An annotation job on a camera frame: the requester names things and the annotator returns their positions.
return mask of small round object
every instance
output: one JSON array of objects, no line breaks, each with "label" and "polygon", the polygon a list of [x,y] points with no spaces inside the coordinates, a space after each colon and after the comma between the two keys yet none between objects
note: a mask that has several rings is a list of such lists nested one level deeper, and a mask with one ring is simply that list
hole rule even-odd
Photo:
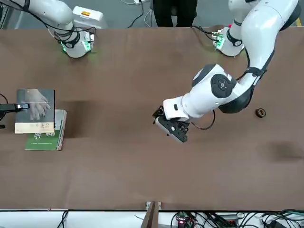
[{"label": "small round object", "polygon": [[72,44],[70,44],[70,43],[66,43],[66,47],[67,47],[67,48],[72,48],[72,47],[73,47],[73,45],[72,45]]},{"label": "small round object", "polygon": [[263,118],[266,116],[266,111],[263,108],[258,108],[258,109],[256,109],[256,115],[259,118]]}]

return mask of person's legs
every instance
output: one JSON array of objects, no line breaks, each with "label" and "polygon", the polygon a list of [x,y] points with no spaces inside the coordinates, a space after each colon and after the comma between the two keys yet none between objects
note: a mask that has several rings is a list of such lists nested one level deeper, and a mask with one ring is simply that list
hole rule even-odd
[{"label": "person's legs", "polygon": [[190,27],[196,16],[197,0],[177,0],[177,27]]},{"label": "person's legs", "polygon": [[158,27],[173,27],[171,18],[172,0],[152,0]]}]

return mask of tabletop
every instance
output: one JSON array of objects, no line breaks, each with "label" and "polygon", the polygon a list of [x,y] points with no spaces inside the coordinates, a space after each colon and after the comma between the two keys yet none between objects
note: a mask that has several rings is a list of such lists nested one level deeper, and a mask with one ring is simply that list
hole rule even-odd
[{"label": "tabletop", "polygon": [[[250,105],[216,110],[207,131],[178,143],[153,125],[164,99],[185,94],[218,63],[233,77],[245,52],[225,57],[191,28],[105,29],[93,53],[71,59],[44,30],[0,31],[0,92],[53,88],[68,111],[63,150],[25,151],[14,114],[0,130],[0,208],[281,210],[304,204],[304,30],[277,38]],[[265,118],[255,116],[257,108]],[[207,126],[208,114],[195,123]]]}]

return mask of gray floor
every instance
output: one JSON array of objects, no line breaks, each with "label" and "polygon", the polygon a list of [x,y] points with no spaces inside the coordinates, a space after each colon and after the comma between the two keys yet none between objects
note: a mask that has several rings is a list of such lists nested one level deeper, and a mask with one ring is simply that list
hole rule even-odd
[{"label": "gray floor", "polygon": [[[126,5],[120,0],[63,0],[71,9],[75,6],[81,6],[93,10],[100,11],[104,14],[107,24],[110,28],[126,28],[131,22],[141,14],[140,5]],[[139,18],[133,27],[146,27],[143,19],[150,10],[150,2],[145,2],[144,15]],[[228,0],[199,0],[197,7],[198,16],[194,20],[195,25],[208,27],[216,24],[228,25],[232,22],[232,15],[228,9]],[[24,13],[22,17],[20,12],[14,11],[9,23],[10,29],[41,29],[43,24],[33,18],[31,15]],[[156,27],[156,22],[153,19],[153,26]]]}]

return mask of book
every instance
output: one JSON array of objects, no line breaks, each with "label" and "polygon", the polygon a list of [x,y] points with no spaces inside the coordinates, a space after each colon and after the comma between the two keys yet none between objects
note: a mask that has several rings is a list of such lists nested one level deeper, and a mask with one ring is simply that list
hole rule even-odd
[{"label": "book", "polygon": [[53,133],[55,127],[55,90],[18,89],[17,103],[29,109],[16,114],[15,133]]},{"label": "book", "polygon": [[67,112],[55,110],[55,131],[53,133],[31,133],[29,134],[26,150],[30,151],[60,151],[66,125]]}]

